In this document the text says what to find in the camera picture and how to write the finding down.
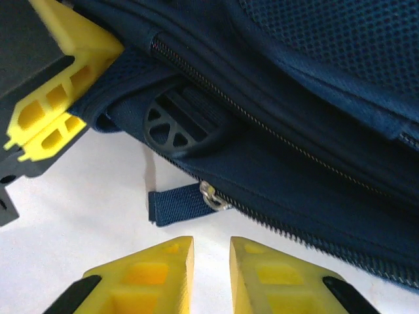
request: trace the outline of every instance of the zipper teeth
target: zipper teeth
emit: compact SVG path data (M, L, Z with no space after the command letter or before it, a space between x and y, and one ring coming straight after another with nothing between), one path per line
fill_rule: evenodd
M227 96L223 91L221 91L216 85L214 85L212 82L210 82L208 79L206 79L203 75L201 75L196 69L191 67L185 60L183 60L180 56L175 54L169 47L167 47L164 43L162 43L158 39L154 39L152 43L152 47L161 53L164 57L168 58L170 61L174 62L177 66L180 67L180 70L185 72L186 74L192 73L194 77L197 77L200 80L200 86L203 87L208 92L216 92L218 95L220 95L225 101L230 103L232 106L234 106L237 110L239 110L242 114L244 114L248 119L250 119L253 123L256 123L259 125L262 129L273 135L274 137L278 138L280 141L284 142L288 146L292 147L293 149L297 150L301 154L305 155L307 158L315 161L316 163L322 165L323 167L327 168L330 171L333 171L334 173L340 175L341 177L344 177L345 179L362 186L363 188L366 188L367 190L380 194L382 196L388 196L383 191L380 191L377 188L373 188L355 178L353 178L350 175L347 175L346 173L341 172L340 170L326 164L324 161L320 160L319 158L313 156L306 150L296 146L296 144L292 143L290 140L286 139L282 135L276 133L275 131L271 130L268 126L266 126L261 121L257 120L254 116L249 114L245 109L241 108L235 101L233 101L229 96Z
M410 145L412 145L413 147L419 148L419 141L417 141L417 140L415 140L415 139L411 138L411 137L410 137L410 136L408 136L407 134L402 133L402 134L400 135L400 137L401 137L401 139L402 139L402 140L404 140L404 141L408 142L408 143L409 143Z
M168 48L164 43L159 41L158 39L154 39L152 43L152 48L167 58L169 61L176 64L176 66L179 67L179 70L183 71L185 74L191 73L191 75L195 76L199 79L199 85L203 87L208 92L213 93L214 91L221 96L224 100L226 100L228 103L230 103L232 106L237 108L242 114L246 115L250 120L252 120L254 123L258 124L260 127L262 127L264 130L266 130L268 133L272 134L273 136L277 137L279 140L283 141L285 144L289 145L293 149L299 151L300 153L304 154L306 157L310 158L311 160L317 162L318 164L322 165L323 167L337 173L338 175L344 177L345 179L348 179L349 181L352 181L353 183L358 184L359 186L362 186L363 188L366 188L367 190L370 190L372 192L376 192L377 194L387 196L386 193L383 193L382 191L373 188L359 180L354 179L350 175L347 175L336 168L326 164L325 162L319 160L317 157L311 155L309 152L305 151L304 149L296 146L294 143L290 142L288 139L284 138L282 135L277 134L275 131L268 128L265 124L258 121L255 117L251 116L247 111L245 111L243 108L241 108L237 103L235 103L231 98L229 98L224 92L222 92L218 87L216 87L213 83L211 83L209 80L207 80L205 77L203 77L196 69L191 67L187 62L185 62L182 58L180 58L176 53L174 53L170 48ZM173 162L169 158L165 157L164 155L161 155L160 153L156 152L161 157L165 158L169 163L172 165L178 167L179 169L183 170L185 173L190 175L191 177L195 178L198 181L202 181L202 179L190 171L187 171L183 167L179 166L177 163ZM415 274L412 275L412 273L407 270L404 267L400 267L397 264L394 264L392 262L385 262L382 260L378 260L377 258L374 258L372 256L368 256L363 253L358 253L354 250L347 249L346 247L343 247L341 245L335 245L333 243L330 243L328 241L325 241L321 238L318 238L314 235L310 235L307 232L302 232L301 230L298 230L290 225L278 222L273 220L272 218L269 218L265 215L261 215L258 212L246 207L245 205L242 205L241 203L238 203L236 200L230 198L229 196L223 194L222 192L218 191L216 192L216 195L223 198L225 201L233 205L239 212L241 212L243 215L249 217L250 219L256 221L258 224L264 226L265 228L270 228L271 230L275 231L276 233L280 234L281 236L284 236L290 240L293 240L297 243L300 243L302 245L305 245L311 249L320 250L321 252L324 252L325 254L335 256L349 264L352 264L354 266L357 266L361 269L364 269L366 271L369 271L372 274L381 276L383 278L389 279L390 281L394 281L396 283L401 283L403 285L408 285L413 288L419 288L419 276Z
M383 263L379 262L376 258L372 256L368 256L367 254L350 250L341 245L335 245L319 237L297 230L296 228L293 228L287 224L280 223L279 226L277 226L278 222L274 221L272 218L268 218L265 215L261 215L258 212L255 212L254 210L248 208L245 205L238 203L236 200L230 198L229 196L225 195L224 193L218 190L216 194L219 197L223 198L228 203L230 203L231 205L233 205L243 215L247 216L248 218L251 218L258 224L264 226L265 228L270 228L272 231L275 231L277 234L280 234L281 236L284 236L287 239L300 243L301 245L304 245L310 249L315 249L317 251L320 250L321 252L325 254L337 257L351 265L357 266L374 275L380 276L382 278L386 278L390 281L401 283L403 285L408 285L414 288L419 288L419 280L417 276L413 276L411 273L405 271L405 273L408 273L408 274L405 277L402 277L400 274L395 275L394 273L389 273L386 270L378 270L374 265L381 265L381 268L391 269L393 270L393 272L397 272L397 273L400 273L400 271L395 271L395 270L399 270L400 267L395 268L392 265L390 265L390 263L385 263L383 265Z

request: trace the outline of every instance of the black plastic buckle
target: black plastic buckle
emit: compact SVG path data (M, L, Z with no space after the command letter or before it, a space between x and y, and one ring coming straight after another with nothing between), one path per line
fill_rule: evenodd
M186 99L185 88L160 94L147 110L143 130L151 148L170 158L198 156L221 148L243 130L239 119L207 95L200 94L204 101Z

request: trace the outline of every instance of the navy nylon strap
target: navy nylon strap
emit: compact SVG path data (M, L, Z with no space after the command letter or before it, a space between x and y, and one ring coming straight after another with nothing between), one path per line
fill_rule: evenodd
M149 220L158 227L215 213L205 204L199 184L149 192Z

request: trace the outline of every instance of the zipper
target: zipper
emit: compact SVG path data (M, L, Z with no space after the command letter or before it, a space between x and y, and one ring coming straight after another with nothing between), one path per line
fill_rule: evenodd
M252 123L266 130L268 133L270 133L280 141L284 142L286 145L297 150L301 154L305 155L307 158L315 161L317 164L322 165L326 169L340 175L341 177L353 182L356 185L362 186L363 188L371 192L380 194L381 196L387 196L387 194L385 194L384 192L353 178L351 175L341 172L340 170L334 168L333 166L330 166L329 164L326 164L324 161L318 159L303 148L296 146L296 144L284 138L282 135L271 130L268 126L266 126L261 121L257 120L254 116L251 116L243 108L241 108L241 106L239 106L236 102L229 98L229 96L227 96L218 87L216 87L216 85L211 83L195 68L190 66L183 58L178 56L172 49L170 49L167 45L165 45L156 37L153 39L151 43L151 51L153 54L155 54L155 56L158 59L165 62L169 62L172 66L175 66L177 70L181 71L184 75L189 77L195 84L199 85L205 91L209 92L215 97L224 99L231 107L236 109L236 111L239 111ZM297 243L303 244L306 247L309 247L311 249L319 249L325 254L339 258L351 265L359 267L382 278L389 279L390 281L400 283L402 285L407 285L413 288L419 288L419 275L417 274L416 270L400 266L399 264L389 260L383 260L373 256L369 256L365 253L360 253L343 245L337 245L331 241L327 241L313 234L292 227L288 224L284 224L282 222L274 220L237 202L228 195L222 193L219 190L216 190L212 185L210 185L206 181L203 181L200 177L179 166L173 160L163 155L161 156L165 158L167 161L169 161L171 164L183 170L185 173L189 174L191 177L195 178L200 182L200 191L203 195L204 201L214 211L223 211L230 208L236 208L237 210L239 210L239 212L241 212L251 220L256 221L258 224L264 226L265 228L269 228L277 234L280 234L281 236L291 239Z
M234 100L229 98L224 92L222 92L214 83L210 82L208 79L206 79L202 74L200 74L195 68L193 68L191 65L189 65L183 58L181 58L176 52L174 52L172 49L170 49L166 44L164 44L160 39L154 38L151 43L151 50L155 54L157 54L158 58L163 58L163 61L168 61L171 65L173 65L177 70L181 71L184 75L186 75L189 79L191 79L195 84L199 85L199 87L203 88L205 91L209 92L213 96L217 98L222 98L224 101L226 101L235 111L238 111L240 114L244 115L251 123L258 125L260 128L267 131L269 134L273 135L280 141L284 142L286 145L292 147L299 153L303 154L307 158L313 160L315 163L325 167L329 171L332 171L336 173L337 175L340 175L342 178L345 178L346 180L362 186L363 188L367 189L370 192L374 192L376 194L380 194L381 196L388 196L383 191L380 191L377 188L371 187L355 178L353 178L351 175L348 175L346 173L343 173L341 170L336 169L333 166L330 166L323 160L320 160L319 158L315 157L314 155L307 152L305 149L298 147L296 144L294 144L292 141L286 139L284 136L276 133L274 130L270 129L266 124L261 122L260 120L256 119L254 116L249 114L246 110L241 108L239 104L237 104Z
M417 141L416 139L412 138L411 136L405 133L402 133L400 135L400 138L402 141L411 145L414 149L419 150L419 141Z
M419 276L417 276L415 271L409 271L409 269L404 266L399 266L394 262L359 253L342 245L337 245L320 237L316 237L288 224L273 220L216 190L206 181L201 181L200 191L205 203L214 211L236 208L239 212L254 220L256 223L271 229L287 239L305 245L310 249L319 249L327 255L339 258L348 264L359 267L382 278L389 279L390 281L413 288L419 288Z

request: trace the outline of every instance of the black plastic part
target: black plastic part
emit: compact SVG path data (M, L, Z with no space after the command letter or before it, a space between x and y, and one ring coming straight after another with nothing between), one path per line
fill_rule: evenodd
M323 283L342 304L348 314L379 314L350 284L334 277L324 277Z
M79 134L77 134L64 148L62 148L57 155L41 160L38 162L32 162L26 160L25 162L19 162L18 157L24 154L24 151L18 147L12 148L8 151L8 155L4 159L0 158L0 188L4 188L14 180L18 179L22 175L26 177L38 177L42 175L54 162L58 160L80 137L86 133L88 128L85 128Z
M143 125L147 143L169 158L213 152L246 128L223 106L191 86L160 94L151 103Z
M73 283L44 314L73 314L95 289L101 277L93 275Z
M0 147L15 104L74 62L29 1L0 1ZM8 152L0 150L0 160Z
M12 200L6 190L0 188L0 226L4 226L17 218L19 218L19 214L14 208Z

